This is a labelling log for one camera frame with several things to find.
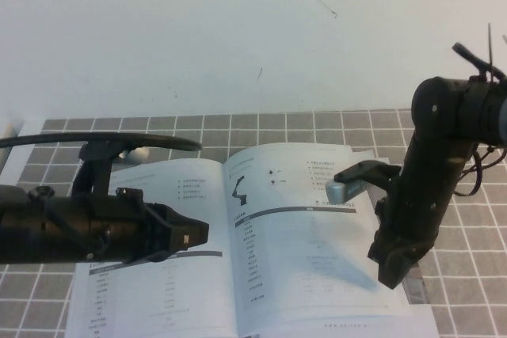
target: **white grid line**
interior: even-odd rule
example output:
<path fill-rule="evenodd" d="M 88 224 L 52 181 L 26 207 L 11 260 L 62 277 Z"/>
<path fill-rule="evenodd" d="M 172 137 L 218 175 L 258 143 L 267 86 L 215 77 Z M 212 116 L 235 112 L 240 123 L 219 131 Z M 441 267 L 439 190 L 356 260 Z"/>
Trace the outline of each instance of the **white grid line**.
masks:
<path fill-rule="evenodd" d="M 368 118 L 370 120 L 370 128 L 369 128 L 369 130 L 372 133 L 372 138 L 373 138 L 373 149 L 375 150 L 375 157 L 377 158 L 379 156 L 379 151 L 377 150 L 377 143 L 375 141 L 375 134 L 373 133 L 372 113 L 370 112 L 370 110 L 368 110 Z"/>
<path fill-rule="evenodd" d="M 65 299 L 49 299 L 49 298 L 0 298 L 0 302 L 61 302 L 64 303 Z"/>
<path fill-rule="evenodd" d="M 2 285 L 2 281 L 3 279 L 6 277 L 6 273 L 7 271 L 9 270 L 9 265 L 7 264 L 6 265 L 6 268 L 4 269 L 4 271 L 2 272 L 2 277 L 0 277 L 0 286 Z"/>
<path fill-rule="evenodd" d="M 38 272 L 34 271 L 2 271 L 1 273 L 6 273 L 7 275 L 36 275 Z M 44 272 L 42 271 L 42 275 L 73 275 L 73 272 Z"/>
<path fill-rule="evenodd" d="M 200 139 L 199 139 L 199 142 L 202 144 L 203 142 L 203 134 L 204 134 L 204 115 L 203 115 L 203 121 L 200 123 Z M 197 152 L 197 158 L 200 158 L 200 153 L 202 152 L 203 150 L 199 150 Z"/>
<path fill-rule="evenodd" d="M 340 120 L 341 120 L 341 135 L 343 137 L 343 145 L 346 145 L 347 142 L 345 141 L 345 125 L 343 124 L 343 112 L 340 112 Z"/>
<path fill-rule="evenodd" d="M 283 131 L 283 128 L 258 128 L 262 129 L 263 131 Z M 374 128 L 376 131 L 400 131 L 400 128 Z M 413 131 L 413 128 L 401 128 L 402 130 L 410 130 Z M 157 133 L 157 131 L 171 131 L 171 130 L 177 130 L 177 131 L 199 131 L 199 128 L 155 128 L 155 129 L 149 129 L 146 131 L 151 131 L 151 133 Z M 206 131 L 229 131 L 229 128 L 205 128 Z M 253 131 L 255 128 L 231 128 L 232 131 Z M 309 131 L 308 128 L 289 128 L 290 131 Z M 369 131 L 370 128 L 318 128 L 319 131 Z M 129 132 L 129 133 L 141 133 L 145 130 L 122 130 L 121 132 Z M 61 131 L 61 130 L 54 130 L 54 131 L 44 131 L 44 132 L 51 132 L 51 133 L 60 133 L 60 132 L 87 132 L 87 131 Z M 77 146 L 61 146 L 60 148 L 78 148 Z M 38 146 L 37 149 L 55 149 L 54 146 Z"/>
<path fill-rule="evenodd" d="M 227 141 L 227 158 L 231 156 L 231 129 L 232 129 L 232 115 L 229 115 L 229 140 Z"/>
<path fill-rule="evenodd" d="M 432 253 L 432 255 L 435 258 L 436 271 L 438 272 L 438 275 L 439 275 L 438 278 L 440 279 L 440 285 L 442 286 L 442 291 L 444 292 L 444 300 L 445 300 L 445 303 L 447 304 L 447 311 L 449 313 L 449 317 L 451 318 L 452 331 L 454 332 L 453 336 L 457 336 L 458 329 L 456 328 L 456 323 L 455 323 L 454 317 L 452 316 L 452 313 L 451 313 L 451 306 L 449 305 L 449 298 L 447 296 L 447 291 L 445 290 L 444 278 L 442 277 L 440 263 L 438 262 L 438 259 L 436 257 L 436 253 L 433 250 L 431 250 L 430 252 Z"/>
<path fill-rule="evenodd" d="M 16 328 L 0 328 L 0 332 L 17 332 L 19 329 Z M 65 330 L 59 329 L 21 329 L 22 332 L 65 332 Z"/>
<path fill-rule="evenodd" d="M 260 134 L 261 134 L 261 114 L 257 113 L 257 145 L 259 145 Z"/>
<path fill-rule="evenodd" d="M 285 142 L 288 142 L 287 113 L 285 115 Z"/>
<path fill-rule="evenodd" d="M 458 207 L 456 206 L 456 201 L 455 201 L 454 196 L 451 198 L 451 202 L 454 204 L 454 207 L 456 207 L 456 210 L 457 210 Z M 495 336 L 497 336 L 498 335 L 497 326 L 494 323 L 493 313 L 491 312 L 491 306 L 489 304 L 489 301 L 488 301 L 488 298 L 486 295 L 486 291 L 484 290 L 484 285 L 482 284 L 482 279 L 481 279 L 480 274 L 478 272 L 478 268 L 477 268 L 477 264 L 475 263 L 474 255 L 472 255 L 472 252 L 471 252 L 471 246 L 470 246 L 470 242 L 468 241 L 467 232 L 465 231 L 465 229 L 463 227 L 463 221 L 461 220 L 461 215 L 459 214 L 459 212 L 456 214 L 458 215 L 459 224 L 461 225 L 463 235 L 465 236 L 465 243 L 467 244 L 468 252 L 470 252 L 470 257 L 472 259 L 472 265 L 474 266 L 474 271 L 478 276 L 478 285 L 481 288 L 482 296 L 484 297 L 484 300 L 486 301 L 486 306 L 488 309 L 488 314 L 490 315 L 490 318 L 491 318 L 491 324 L 493 325 L 494 334 L 495 334 Z"/>
<path fill-rule="evenodd" d="M 314 142 L 317 142 L 317 131 L 315 128 L 315 112 L 314 111 L 311 112 L 311 118 L 312 118 L 312 122 L 314 124 Z"/>
<path fill-rule="evenodd" d="M 177 123 L 177 116 L 174 118 L 173 137 L 176 136 L 176 123 Z M 169 157 L 167 158 L 167 160 L 170 160 L 172 155 L 173 155 L 173 150 L 170 150 Z"/>
<path fill-rule="evenodd" d="M 72 284 L 74 283 L 74 277 L 72 277 L 72 280 L 71 280 L 71 283 L 69 284 L 69 289 L 67 289 L 67 296 L 65 297 L 65 304 L 63 304 L 63 308 L 62 308 L 62 312 L 60 313 L 60 318 L 58 319 L 58 324 L 56 325 L 56 327 L 58 329 L 62 329 L 62 319 L 63 319 L 63 315 L 65 314 L 65 309 L 69 307 L 69 298 L 71 297 L 71 289 L 72 289 Z"/>
<path fill-rule="evenodd" d="M 30 292 L 29 299 L 26 302 L 25 311 L 23 312 L 23 316 L 21 317 L 21 321 L 19 322 L 19 327 L 17 328 L 17 331 L 16 331 L 16 338 L 19 337 L 19 333 L 21 332 L 21 327 L 25 323 L 26 314 L 29 311 L 30 303 L 32 301 L 33 295 L 35 294 L 35 289 L 37 288 L 37 284 L 39 282 L 39 278 L 40 278 L 40 273 L 41 272 L 42 272 L 42 264 L 39 266 L 39 271 L 37 272 L 37 276 L 35 278 L 35 282 L 33 283 L 32 291 Z"/>
<path fill-rule="evenodd" d="M 398 117 L 398 124 L 399 124 L 399 127 L 400 129 L 402 130 L 402 139 L 403 139 L 403 146 L 405 147 L 405 150 L 406 148 L 409 146 L 407 143 L 406 143 L 406 140 L 405 140 L 405 134 L 403 133 L 403 126 L 402 126 L 402 119 L 399 117 L 399 111 L 398 109 L 396 109 L 396 116 Z"/>

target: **table surface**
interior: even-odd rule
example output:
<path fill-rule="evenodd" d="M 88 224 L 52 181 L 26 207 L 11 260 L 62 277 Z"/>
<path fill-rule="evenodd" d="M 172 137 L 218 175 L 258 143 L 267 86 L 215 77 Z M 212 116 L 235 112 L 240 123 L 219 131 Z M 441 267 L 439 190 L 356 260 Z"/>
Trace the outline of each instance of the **table surface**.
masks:
<path fill-rule="evenodd" d="M 42 133 L 138 131 L 200 141 L 200 152 L 150 150 L 148 161 L 209 158 L 224 162 L 248 146 L 269 142 L 347 144 L 402 164 L 414 126 L 410 111 L 299 112 L 47 120 Z M 69 194 L 82 143 L 33 148 L 19 178 L 26 189 L 50 184 Z M 431 303 L 441 336 L 507 336 L 507 179 L 505 163 L 485 172 L 477 195 L 453 198 L 435 248 L 404 287 L 411 303 Z M 471 188 L 469 184 L 460 187 Z M 0 338 L 63 337 L 73 264 L 0 268 Z"/>

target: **open book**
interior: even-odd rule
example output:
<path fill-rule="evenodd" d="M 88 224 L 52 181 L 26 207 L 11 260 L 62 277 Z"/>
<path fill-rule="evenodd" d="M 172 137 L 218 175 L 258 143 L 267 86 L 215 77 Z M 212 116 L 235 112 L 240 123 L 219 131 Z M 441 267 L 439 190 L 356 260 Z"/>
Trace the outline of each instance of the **open book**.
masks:
<path fill-rule="evenodd" d="M 158 264 L 78 264 L 67 336 L 238 337 L 288 322 L 409 313 L 402 287 L 376 280 L 366 193 L 329 205 L 325 183 L 360 161 L 347 146 L 277 143 L 225 164 L 181 159 L 114 172 L 209 223 L 205 245 Z"/>

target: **wire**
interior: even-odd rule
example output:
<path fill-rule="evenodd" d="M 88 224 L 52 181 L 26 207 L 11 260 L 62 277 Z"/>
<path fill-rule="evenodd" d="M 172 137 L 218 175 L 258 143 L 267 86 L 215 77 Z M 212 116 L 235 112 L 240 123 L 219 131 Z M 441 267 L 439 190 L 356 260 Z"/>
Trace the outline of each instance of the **wire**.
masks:
<path fill-rule="evenodd" d="M 480 156 L 477 152 L 477 150 L 473 153 L 472 157 L 474 158 L 474 164 L 472 167 L 470 167 L 467 170 L 464 170 L 461 176 L 459 177 L 458 181 L 461 181 L 465 176 L 467 176 L 470 173 L 477 173 L 475 175 L 475 184 L 472 190 L 469 193 L 461 193 L 454 191 L 454 194 L 460 197 L 469 197 L 473 196 L 478 192 L 478 190 L 481 188 L 482 183 L 482 175 L 483 171 L 485 169 L 489 169 L 494 167 L 496 164 L 500 164 L 502 160 L 507 156 L 507 149 L 504 149 L 497 159 L 493 160 L 491 163 L 483 165 L 482 162 L 490 155 L 492 154 L 497 148 L 494 146 L 488 146 L 487 151 L 484 155 Z"/>
<path fill-rule="evenodd" d="M 91 142 L 97 140 L 125 141 L 131 143 L 135 148 L 140 146 L 155 146 L 174 150 L 200 150 L 202 148 L 198 142 L 188 139 L 128 132 L 63 132 L 59 134 L 18 136 L 16 138 L 0 139 L 0 148 L 46 142 Z"/>

